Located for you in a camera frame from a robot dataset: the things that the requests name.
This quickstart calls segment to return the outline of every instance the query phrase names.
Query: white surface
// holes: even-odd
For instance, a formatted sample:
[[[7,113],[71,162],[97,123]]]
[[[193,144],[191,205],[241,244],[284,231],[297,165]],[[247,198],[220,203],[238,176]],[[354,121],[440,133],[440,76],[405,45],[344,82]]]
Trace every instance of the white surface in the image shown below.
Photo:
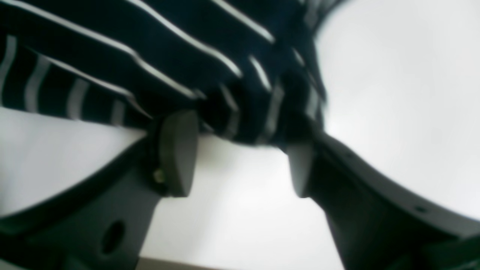
[[[320,41],[328,132],[393,180],[480,219],[480,2],[352,0]],[[50,185],[58,162],[75,166],[64,160],[70,153],[93,148],[77,160],[80,169],[66,170],[77,174],[62,176],[73,183],[114,156],[104,144],[132,141],[125,130],[40,116],[6,128],[4,111],[0,179],[5,172],[36,176],[39,190]],[[37,134],[49,133],[56,146],[46,150]],[[77,148],[65,150],[68,142]],[[5,149],[15,154],[4,156]],[[37,162],[51,165],[35,171]],[[224,269],[342,269],[322,212],[294,196],[287,172],[277,150],[202,139],[191,197],[159,204],[142,255]],[[57,191],[69,185],[53,182]],[[21,195],[29,194],[22,188],[35,190],[9,185]]]

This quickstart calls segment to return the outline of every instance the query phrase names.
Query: hole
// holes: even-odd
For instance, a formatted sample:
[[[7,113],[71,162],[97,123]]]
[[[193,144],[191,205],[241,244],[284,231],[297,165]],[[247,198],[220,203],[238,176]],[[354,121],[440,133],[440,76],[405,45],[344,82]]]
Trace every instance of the hole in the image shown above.
[[[105,232],[102,239],[102,252],[104,254],[112,253],[120,245],[123,235],[125,234],[125,225],[123,222],[117,221],[113,223]]]
[[[415,207],[415,210],[418,211],[418,212],[420,212],[420,213],[426,213],[426,212],[428,212],[427,209],[425,209],[425,208],[423,208],[423,207],[421,207],[421,206],[416,206],[416,207]]]

